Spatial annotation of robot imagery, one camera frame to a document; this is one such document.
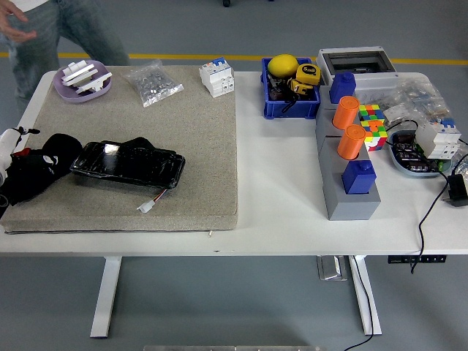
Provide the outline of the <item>person's hand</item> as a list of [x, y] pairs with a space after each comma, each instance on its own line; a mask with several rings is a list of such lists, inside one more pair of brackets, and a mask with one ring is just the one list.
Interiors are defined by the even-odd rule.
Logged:
[[29, 20], [21, 9], [11, 1], [1, 1], [1, 33], [13, 42], [26, 42], [37, 37], [35, 30], [21, 31], [16, 29], [10, 23], [10, 17], [13, 16], [23, 23]]

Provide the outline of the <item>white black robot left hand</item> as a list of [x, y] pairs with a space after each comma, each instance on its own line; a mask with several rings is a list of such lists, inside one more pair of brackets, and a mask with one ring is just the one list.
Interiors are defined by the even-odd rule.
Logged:
[[57, 165], [57, 156], [30, 154], [29, 151], [20, 153], [19, 156], [14, 155], [22, 137], [28, 134], [39, 134], [39, 130], [17, 127], [7, 129], [1, 134], [1, 184], [10, 176], [8, 169], [10, 169], [10, 173], [16, 174], [20, 171], [45, 170]]

